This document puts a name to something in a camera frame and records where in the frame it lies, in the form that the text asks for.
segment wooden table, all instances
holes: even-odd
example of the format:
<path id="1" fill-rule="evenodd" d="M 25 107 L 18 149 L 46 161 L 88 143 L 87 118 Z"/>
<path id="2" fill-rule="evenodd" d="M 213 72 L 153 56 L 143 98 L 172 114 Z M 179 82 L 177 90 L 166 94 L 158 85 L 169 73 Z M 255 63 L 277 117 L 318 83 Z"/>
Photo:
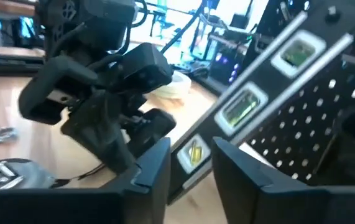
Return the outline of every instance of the wooden table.
<path id="1" fill-rule="evenodd" d="M 0 159 L 27 158 L 38 162 L 58 178 L 83 174 L 99 164 L 86 149 L 60 133 L 60 124 L 47 126 L 21 118 L 17 99 L 28 78 L 0 78 L 0 127 L 12 126 L 19 140 L 0 145 Z M 215 97 L 193 83 L 189 95 L 182 100 L 166 100 L 149 95 L 142 107 L 147 111 L 162 108 L 174 115 L 177 126 L 168 134 L 175 142 L 215 101 Z M 72 182 L 68 187 L 99 187 L 115 175 L 109 170 Z M 209 175 L 186 196 L 167 208 L 166 224 L 224 224 L 226 219 L 213 175 Z"/>
<path id="2" fill-rule="evenodd" d="M 35 14 L 35 7 L 29 4 L 17 3 L 7 0 L 0 0 L 0 15 L 4 17 L 32 17 Z"/>

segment led light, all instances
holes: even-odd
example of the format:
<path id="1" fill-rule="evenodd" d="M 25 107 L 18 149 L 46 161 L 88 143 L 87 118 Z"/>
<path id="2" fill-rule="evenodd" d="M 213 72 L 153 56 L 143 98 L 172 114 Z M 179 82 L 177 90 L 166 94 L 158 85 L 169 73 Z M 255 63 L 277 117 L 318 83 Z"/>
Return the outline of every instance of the led light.
<path id="1" fill-rule="evenodd" d="M 223 56 L 221 53 L 217 53 L 215 60 L 218 62 L 221 59 L 221 56 Z"/>
<path id="2" fill-rule="evenodd" d="M 309 1 L 306 1 L 304 2 L 304 10 L 308 10 L 310 8 L 310 2 Z"/>

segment cable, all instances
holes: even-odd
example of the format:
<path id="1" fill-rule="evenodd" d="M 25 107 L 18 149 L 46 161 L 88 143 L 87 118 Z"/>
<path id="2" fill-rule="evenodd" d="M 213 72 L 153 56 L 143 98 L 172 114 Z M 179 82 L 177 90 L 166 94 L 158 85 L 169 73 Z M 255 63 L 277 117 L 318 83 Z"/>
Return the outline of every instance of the cable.
<path id="1" fill-rule="evenodd" d="M 58 55 L 61 51 L 62 45 L 70 40 L 73 36 L 77 35 L 79 32 L 81 32 L 82 30 L 84 30 L 86 28 L 86 22 L 82 22 L 80 25 L 78 25 L 77 27 L 75 27 L 73 30 L 67 32 L 66 34 L 64 34 L 54 45 L 52 51 L 50 52 L 50 54 L 47 56 L 47 58 L 52 58 L 56 55 Z"/>
<path id="2" fill-rule="evenodd" d="M 82 180 L 86 177 L 89 177 L 91 175 L 97 174 L 99 171 L 103 170 L 106 166 L 104 164 L 100 164 L 98 166 L 96 166 L 94 169 L 91 169 L 88 172 L 85 172 L 84 174 L 78 175 L 76 177 L 72 177 L 69 179 L 57 179 L 55 180 L 55 183 L 50 187 L 50 188 L 59 188 L 59 187 L 63 187 L 67 184 L 69 184 L 72 180 Z"/>
<path id="3" fill-rule="evenodd" d="M 120 54 L 110 54 L 99 60 L 98 62 L 91 63 L 88 68 L 92 69 L 93 71 L 96 71 L 97 69 L 112 63 L 112 62 L 118 62 L 122 60 L 122 55 Z"/>
<path id="4" fill-rule="evenodd" d="M 128 26 L 127 27 L 127 31 L 126 31 L 126 40 L 125 43 L 123 44 L 123 46 L 116 52 L 117 54 L 124 54 L 127 49 L 129 48 L 129 44 L 130 44 L 130 31 L 131 31 L 132 27 Z"/>
<path id="5" fill-rule="evenodd" d="M 131 26 L 127 27 L 125 43 L 115 54 L 107 55 L 107 56 L 103 57 L 101 60 L 99 60 L 98 62 L 91 63 L 88 66 L 88 68 L 92 69 L 93 71 L 96 71 L 97 69 L 102 68 L 112 62 L 118 62 L 118 61 L 122 60 L 122 55 L 129 48 L 130 33 L 131 33 Z"/>
<path id="6" fill-rule="evenodd" d="M 147 16 L 148 16 L 148 7 L 147 7 L 147 3 L 145 2 L 145 0 L 136 0 L 136 1 L 141 2 L 143 10 L 144 10 L 144 12 L 143 12 L 144 15 L 143 15 L 142 19 L 140 20 L 140 22 L 132 25 L 132 28 L 141 26 L 145 22 L 145 20 L 147 19 Z"/>
<path id="7" fill-rule="evenodd" d="M 192 16 L 190 21 L 183 27 L 160 51 L 161 53 L 165 53 L 183 34 L 184 32 L 195 22 L 196 18 L 202 13 L 205 8 L 205 1 L 203 0 L 198 10 L 196 10 L 195 14 Z"/>

